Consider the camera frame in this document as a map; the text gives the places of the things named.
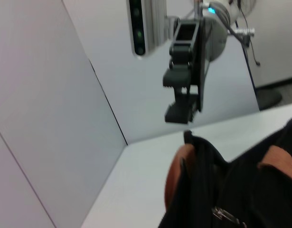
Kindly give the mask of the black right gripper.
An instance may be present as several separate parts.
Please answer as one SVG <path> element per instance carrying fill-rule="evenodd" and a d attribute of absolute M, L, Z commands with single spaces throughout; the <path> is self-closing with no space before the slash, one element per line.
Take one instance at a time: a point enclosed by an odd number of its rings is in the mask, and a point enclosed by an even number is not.
<path fill-rule="evenodd" d="M 211 31 L 205 19 L 182 19 L 178 23 L 170 46 L 169 68 L 163 76 L 163 86 L 174 87 L 175 96 L 166 110 L 166 123 L 188 124 L 197 111 L 202 111 Z"/>

